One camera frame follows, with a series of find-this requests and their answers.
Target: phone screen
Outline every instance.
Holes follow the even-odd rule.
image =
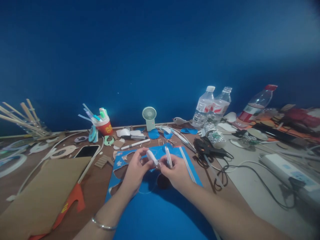
[[[99,146],[85,146],[80,150],[80,152],[78,152],[75,157],[93,157],[98,148]]]

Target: plastic water bottle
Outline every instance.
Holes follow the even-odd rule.
[[[239,127],[247,127],[256,119],[259,113],[269,104],[272,99],[273,91],[277,85],[267,85],[263,91],[255,95],[237,118],[235,124]]]
[[[203,126],[214,101],[214,89],[214,86],[208,86],[206,92],[199,98],[196,112],[193,116],[192,122],[190,123],[192,126],[197,128]]]
[[[221,118],[227,111],[231,103],[231,87],[224,87],[222,93],[218,97],[215,98],[211,111],[208,114],[207,121],[212,122],[214,125],[218,125],[221,121]]]

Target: wooden stick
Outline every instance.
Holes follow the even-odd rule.
[[[22,109],[24,110],[24,112],[26,113],[26,115],[28,116],[28,118],[30,119],[31,123],[37,127],[37,123],[36,123],[36,120],[33,118],[33,116],[31,115],[29,109],[27,108],[26,104],[25,103],[21,103],[20,104]]]
[[[37,116],[36,112],[34,111],[34,108],[33,108],[32,104],[31,104],[31,102],[30,102],[30,100],[28,98],[27,98],[27,103],[29,104],[30,110],[32,111],[32,113],[34,115],[37,124],[41,127],[41,124],[39,122],[38,116]]]
[[[45,134],[45,133],[41,132],[41,130],[38,129],[38,128],[36,128],[36,127],[30,126],[30,125],[28,125],[28,124],[26,124],[26,123],[22,123],[22,122],[20,122],[20,121],[17,121],[17,120],[15,120],[15,119],[12,119],[12,118],[9,118],[9,117],[6,117],[6,116],[4,116],[4,115],[1,115],[1,114],[0,114],[0,118],[2,118],[2,119],[4,119],[4,120],[7,120],[7,121],[9,121],[9,122],[16,123],[16,124],[18,124],[18,125],[24,126],[24,127],[26,127],[26,128],[30,128],[30,129],[34,130],[39,136],[43,136],[43,134]]]
[[[15,119],[17,121],[25,123],[22,119],[18,118],[17,116],[15,116],[14,114],[10,113],[8,110],[6,110],[5,108],[3,108],[1,106],[0,106],[0,111],[3,112],[4,114],[8,115],[12,119]]]
[[[2,102],[4,105],[6,105],[8,108],[10,108],[11,110],[13,110],[14,112],[18,113],[21,117],[25,118],[28,120],[28,118],[23,115],[21,112],[19,112],[17,109],[15,109],[14,107],[11,107],[8,103],[6,102]]]

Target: power strip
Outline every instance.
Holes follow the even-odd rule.
[[[320,184],[278,154],[265,155],[261,161],[289,187],[292,187],[289,177],[304,182],[305,186],[297,192],[297,195],[313,207],[320,209]]]

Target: bottle cap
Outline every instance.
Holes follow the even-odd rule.
[[[277,89],[277,87],[278,87],[277,85],[269,84],[269,85],[267,85],[264,89],[265,89],[265,90],[274,91],[274,90]]]
[[[208,86],[206,91],[213,92],[215,88],[216,88],[215,86]]]
[[[224,87],[224,89],[222,90],[225,93],[231,93],[232,87]]]

